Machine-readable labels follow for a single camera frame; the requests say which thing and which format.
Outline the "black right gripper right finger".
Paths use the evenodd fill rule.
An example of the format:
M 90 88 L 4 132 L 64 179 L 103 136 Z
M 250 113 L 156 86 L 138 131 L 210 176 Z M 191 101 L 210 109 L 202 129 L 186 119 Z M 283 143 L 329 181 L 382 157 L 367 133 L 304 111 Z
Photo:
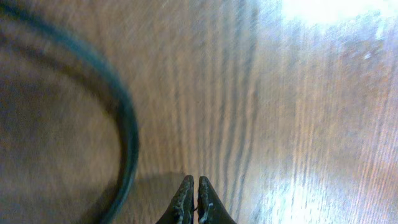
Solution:
M 198 187 L 198 222 L 202 224 L 236 224 L 226 211 L 210 180 L 201 176 Z

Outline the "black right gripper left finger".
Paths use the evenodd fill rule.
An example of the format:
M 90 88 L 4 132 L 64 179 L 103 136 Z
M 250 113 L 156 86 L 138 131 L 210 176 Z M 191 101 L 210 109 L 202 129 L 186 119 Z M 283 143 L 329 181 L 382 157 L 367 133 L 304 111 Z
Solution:
M 166 211 L 156 224 L 193 224 L 195 211 L 193 194 L 193 176 L 186 175 Z

